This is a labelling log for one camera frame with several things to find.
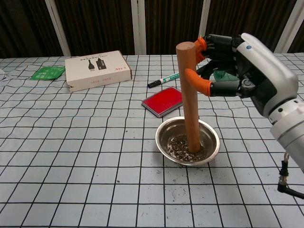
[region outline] wooden dowel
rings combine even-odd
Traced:
[[[179,64],[180,86],[184,107],[188,149],[191,153],[200,150],[198,92],[188,83],[185,69],[196,70],[195,46],[192,42],[183,42],[176,46],[177,61]]]

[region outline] table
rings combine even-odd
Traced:
[[[298,74],[303,99],[304,53],[277,56]],[[160,119],[141,107],[180,88],[147,88],[178,70],[176,56],[125,58],[133,80],[74,93],[65,74],[29,80],[65,57],[0,59],[0,227],[303,227],[304,201],[276,191],[284,150],[250,99],[199,94],[220,152],[201,167],[179,166],[154,135],[182,107]],[[304,192],[292,159],[289,173]]]

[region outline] marker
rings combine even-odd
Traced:
[[[172,80],[174,80],[176,78],[179,78],[179,77],[180,77],[180,74],[176,73],[176,74],[170,75],[168,77],[161,78],[160,80],[157,80],[155,82],[151,82],[151,83],[148,84],[148,87],[153,88],[153,87],[159,86],[161,84],[164,84],[166,82],[172,81]]]

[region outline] curtain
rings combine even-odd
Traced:
[[[134,54],[130,0],[55,0],[71,55]]]
[[[147,54],[176,54],[199,35],[203,0],[145,0]]]
[[[211,0],[206,34],[250,33],[274,51],[296,0]]]
[[[304,21],[302,22],[288,52],[304,52]]]
[[[0,58],[62,56],[42,0],[0,1]]]

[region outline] marker cap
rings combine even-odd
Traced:
[[[161,81],[160,81],[160,80],[157,80],[157,81],[155,81],[155,82],[149,83],[149,84],[148,84],[148,87],[149,87],[149,88],[153,88],[153,87],[159,86],[159,85],[161,85],[161,84],[162,84]]]

